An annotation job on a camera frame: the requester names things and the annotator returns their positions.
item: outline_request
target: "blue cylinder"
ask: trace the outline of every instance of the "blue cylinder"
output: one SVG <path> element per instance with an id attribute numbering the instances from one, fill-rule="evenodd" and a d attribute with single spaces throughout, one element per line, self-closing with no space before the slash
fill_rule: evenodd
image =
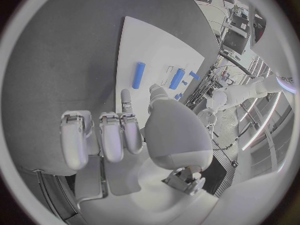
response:
<path id="1" fill-rule="evenodd" d="M 139 89 L 142 81 L 143 73 L 145 70 L 146 64 L 143 62 L 138 62 L 135 69 L 135 75 L 132 83 L 133 89 Z"/>
<path id="2" fill-rule="evenodd" d="M 189 75 L 191 75 L 194 79 L 196 79 L 196 80 L 200 80 L 200 77 L 196 74 L 196 73 L 194 73 L 193 71 L 191 71 L 190 73 L 189 73 Z"/>
<path id="3" fill-rule="evenodd" d="M 185 73 L 186 72 L 183 69 L 179 68 L 177 73 L 174 75 L 169 88 L 175 90 L 181 82 L 181 79 L 183 79 Z"/>

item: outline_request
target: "blue tube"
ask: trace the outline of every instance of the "blue tube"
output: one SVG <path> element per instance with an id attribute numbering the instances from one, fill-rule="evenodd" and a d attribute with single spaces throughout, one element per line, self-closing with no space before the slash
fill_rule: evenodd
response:
<path id="1" fill-rule="evenodd" d="M 179 68 L 177 73 L 174 75 L 169 88 L 175 90 L 178 87 L 181 79 L 183 79 L 185 73 L 186 72 L 183 69 Z"/>
<path id="2" fill-rule="evenodd" d="M 193 71 L 191 71 L 190 73 L 189 73 L 189 75 L 191 75 L 194 79 L 196 79 L 196 80 L 200 80 L 200 77 L 196 74 L 196 73 L 194 73 Z"/>
<path id="3" fill-rule="evenodd" d="M 143 62 L 138 62 L 135 69 L 135 75 L 132 83 L 133 89 L 139 89 L 142 81 L 142 76 L 145 70 L 146 64 Z"/>

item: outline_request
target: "white board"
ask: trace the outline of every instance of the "white board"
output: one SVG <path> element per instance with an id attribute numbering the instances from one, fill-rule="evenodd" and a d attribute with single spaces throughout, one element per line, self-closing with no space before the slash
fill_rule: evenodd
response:
<path id="1" fill-rule="evenodd" d="M 149 117 L 149 88 L 153 84 L 162 85 L 170 98 L 184 93 L 204 57 L 175 36 L 146 22 L 132 17 L 125 17 L 119 47 L 116 85 L 115 111 L 120 113 L 121 90 L 128 89 L 131 95 L 133 112 L 140 128 L 143 128 Z M 137 62 L 145 63 L 145 70 L 139 89 L 133 89 Z M 184 69 L 185 75 L 176 90 L 169 89 L 171 80 L 178 69 Z"/>

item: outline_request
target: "blue block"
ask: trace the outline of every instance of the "blue block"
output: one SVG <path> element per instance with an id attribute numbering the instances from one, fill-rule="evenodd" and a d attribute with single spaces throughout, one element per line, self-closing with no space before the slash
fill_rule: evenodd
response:
<path id="1" fill-rule="evenodd" d="M 177 73 L 174 75 L 169 88 L 175 90 L 183 79 L 185 73 L 186 72 L 183 69 L 179 68 Z"/>
<path id="2" fill-rule="evenodd" d="M 200 80 L 200 77 L 196 74 L 196 73 L 194 73 L 193 71 L 191 71 L 190 73 L 189 73 L 189 75 L 191 75 L 194 79 L 196 79 L 196 80 Z"/>
<path id="3" fill-rule="evenodd" d="M 142 76 L 145 70 L 146 64 L 143 62 L 138 62 L 135 69 L 135 75 L 132 83 L 133 89 L 139 89 L 142 81 Z"/>

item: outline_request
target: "blue object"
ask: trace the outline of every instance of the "blue object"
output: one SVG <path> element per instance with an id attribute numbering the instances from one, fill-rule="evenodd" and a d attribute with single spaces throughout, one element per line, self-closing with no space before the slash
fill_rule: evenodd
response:
<path id="1" fill-rule="evenodd" d="M 200 80 L 200 77 L 196 74 L 196 73 L 194 73 L 193 71 L 191 71 L 190 73 L 189 73 L 189 75 L 191 75 L 194 79 L 196 79 L 196 80 Z"/>
<path id="2" fill-rule="evenodd" d="M 135 69 L 135 75 L 132 83 L 133 89 L 139 89 L 142 81 L 142 76 L 145 70 L 146 64 L 143 62 L 138 62 Z"/>
<path id="3" fill-rule="evenodd" d="M 175 90 L 178 87 L 181 79 L 183 79 L 185 73 L 186 72 L 183 69 L 179 68 L 177 73 L 174 75 L 169 88 Z"/>

